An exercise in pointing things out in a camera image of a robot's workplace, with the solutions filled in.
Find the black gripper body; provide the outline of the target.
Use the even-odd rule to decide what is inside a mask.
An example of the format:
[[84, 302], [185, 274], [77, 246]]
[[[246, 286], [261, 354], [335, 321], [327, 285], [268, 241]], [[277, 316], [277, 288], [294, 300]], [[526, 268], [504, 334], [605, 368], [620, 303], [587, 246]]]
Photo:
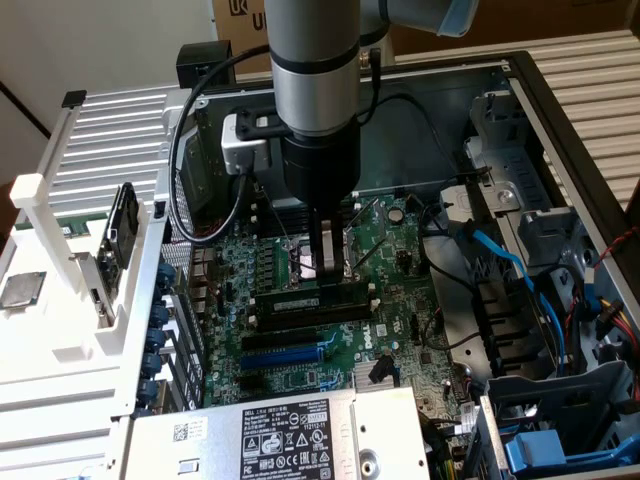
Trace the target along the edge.
[[347, 124], [327, 136], [289, 135], [280, 145], [289, 192], [320, 214], [337, 211], [360, 179], [360, 126]]

